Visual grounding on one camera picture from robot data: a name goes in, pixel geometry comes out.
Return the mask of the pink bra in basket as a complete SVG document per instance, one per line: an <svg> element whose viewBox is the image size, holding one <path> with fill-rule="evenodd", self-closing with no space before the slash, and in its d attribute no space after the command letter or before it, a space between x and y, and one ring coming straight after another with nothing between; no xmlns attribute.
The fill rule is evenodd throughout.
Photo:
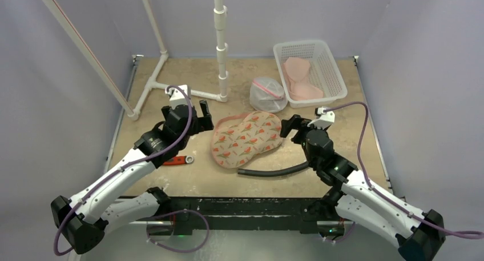
<svg viewBox="0 0 484 261"><path fill-rule="evenodd" d="M289 57L283 64L285 78L289 84L289 96L295 101L321 99L322 90L309 81L310 62L306 59Z"/></svg>

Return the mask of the white mesh laundry bag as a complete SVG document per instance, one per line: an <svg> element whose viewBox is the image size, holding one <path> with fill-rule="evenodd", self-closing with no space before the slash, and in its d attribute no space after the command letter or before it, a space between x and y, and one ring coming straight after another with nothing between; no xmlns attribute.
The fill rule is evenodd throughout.
<svg viewBox="0 0 484 261"><path fill-rule="evenodd" d="M282 85L268 77L253 79L249 91L249 102L254 109L268 113L277 113L288 104Z"/></svg>

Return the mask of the red adjustable wrench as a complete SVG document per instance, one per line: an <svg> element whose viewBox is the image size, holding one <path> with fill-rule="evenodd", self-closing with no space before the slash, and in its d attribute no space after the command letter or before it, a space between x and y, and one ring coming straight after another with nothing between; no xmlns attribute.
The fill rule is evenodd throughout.
<svg viewBox="0 0 484 261"><path fill-rule="evenodd" d="M191 164L194 162L192 156L175 156L163 163L164 166L179 166L183 164Z"/></svg>

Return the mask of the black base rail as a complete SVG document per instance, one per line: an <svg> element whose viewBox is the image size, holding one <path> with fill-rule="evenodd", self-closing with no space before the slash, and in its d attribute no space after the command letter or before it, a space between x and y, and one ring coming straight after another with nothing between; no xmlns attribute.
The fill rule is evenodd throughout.
<svg viewBox="0 0 484 261"><path fill-rule="evenodd" d="M143 221L173 227L176 235L208 228L338 236L352 226L352 221L338 216L335 208L321 198L176 196Z"/></svg>

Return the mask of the white pvc pipe rack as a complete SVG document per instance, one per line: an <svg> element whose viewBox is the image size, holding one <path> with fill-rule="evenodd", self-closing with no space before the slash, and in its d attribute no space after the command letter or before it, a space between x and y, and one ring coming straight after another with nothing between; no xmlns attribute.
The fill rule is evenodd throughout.
<svg viewBox="0 0 484 261"><path fill-rule="evenodd" d="M161 33L159 31L159 26L156 22L152 7L150 5L150 0L142 0L145 12L148 16L149 22L155 34L158 46L160 48L160 57L158 59L157 65L154 71L148 78L146 84L144 85L143 91L137 101L135 107L131 107L128 104L126 98L120 93L120 90L115 85L114 81L108 75L105 68L102 66L101 62L97 59L94 52L90 49L87 42L83 39L79 31L72 24L67 14L63 11L62 7L57 3L56 0L41 0L44 5L49 9L53 17L61 25L62 29L70 37L74 45L78 48L81 54L87 59L88 63L98 74L103 83L107 86L111 94L115 97L118 103L121 105L122 109L127 113L127 116L133 120L137 120L141 114L143 105L147 100L150 92L153 89L165 90L168 85L157 82L158 75L160 74L162 67L169 58L169 53L163 43ZM226 43L225 29L226 29L226 17L227 17L227 7L224 5L223 0L214 0L213 8L214 25L216 30L216 59L218 64L218 81L219 81L219 93L212 94L203 91L189 90L188 92L196 97L208 98L218 102L226 102L228 100L228 77L229 72L227 71L226 61L227 61L227 50L228 45Z"/></svg>

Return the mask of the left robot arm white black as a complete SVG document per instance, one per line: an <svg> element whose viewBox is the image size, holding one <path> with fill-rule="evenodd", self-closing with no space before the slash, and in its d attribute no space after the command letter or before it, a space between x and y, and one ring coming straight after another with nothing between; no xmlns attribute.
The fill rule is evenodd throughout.
<svg viewBox="0 0 484 261"><path fill-rule="evenodd" d="M198 216L205 228L207 219L198 211L173 203L163 189L149 188L141 195L118 203L116 200L134 183L177 156L189 138L214 128L208 103L199 102L197 115L191 102L162 108L164 121L145 132L123 159L83 191L67 198L58 196L51 204L57 232L53 251L63 256L75 251L84 254L96 247L108 233L138 219L164 220L171 216L186 219Z"/></svg>

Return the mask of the white plastic basket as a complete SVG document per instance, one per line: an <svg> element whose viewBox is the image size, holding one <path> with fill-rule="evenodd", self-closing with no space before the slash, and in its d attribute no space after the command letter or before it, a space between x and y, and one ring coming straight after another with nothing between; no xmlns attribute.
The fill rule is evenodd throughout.
<svg viewBox="0 0 484 261"><path fill-rule="evenodd" d="M278 43L274 45L273 53L290 107L296 109L327 105L347 96L345 82L326 42L303 40ZM283 64L289 57L302 58L310 62L309 81L323 91L323 98L295 101L289 96L289 84L283 71Z"/></svg>

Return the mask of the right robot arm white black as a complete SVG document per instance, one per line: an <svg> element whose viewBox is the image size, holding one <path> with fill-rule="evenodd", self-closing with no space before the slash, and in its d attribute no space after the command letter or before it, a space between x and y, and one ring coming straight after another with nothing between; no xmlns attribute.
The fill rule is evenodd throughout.
<svg viewBox="0 0 484 261"><path fill-rule="evenodd" d="M301 145L306 161L331 189L320 204L327 219L349 219L395 246L405 260L433 260L446 240L443 217L406 203L374 183L363 170L335 152L326 129L293 115L281 122L281 137Z"/></svg>

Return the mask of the floral mesh laundry bag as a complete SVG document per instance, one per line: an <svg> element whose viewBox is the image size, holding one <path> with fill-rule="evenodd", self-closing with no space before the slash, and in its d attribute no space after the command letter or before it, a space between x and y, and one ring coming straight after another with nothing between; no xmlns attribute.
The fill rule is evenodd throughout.
<svg viewBox="0 0 484 261"><path fill-rule="evenodd" d="M277 149L283 142L281 128L281 119L265 111L223 118L213 130L212 157L221 167L239 168L257 155Z"/></svg>

